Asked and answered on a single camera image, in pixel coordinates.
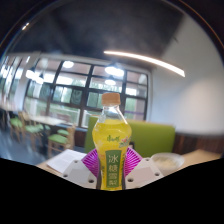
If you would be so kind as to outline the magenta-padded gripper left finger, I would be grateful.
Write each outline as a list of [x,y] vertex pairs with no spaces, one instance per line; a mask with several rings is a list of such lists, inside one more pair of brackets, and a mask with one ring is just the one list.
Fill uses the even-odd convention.
[[84,188],[96,189],[100,173],[97,150],[91,150],[81,160],[73,160],[62,177]]

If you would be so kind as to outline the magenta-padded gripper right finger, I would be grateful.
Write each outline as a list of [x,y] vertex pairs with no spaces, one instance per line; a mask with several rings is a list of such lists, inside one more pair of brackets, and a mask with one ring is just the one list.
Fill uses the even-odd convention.
[[124,180],[126,189],[143,187],[163,178],[150,157],[141,157],[134,149],[128,148],[124,161]]

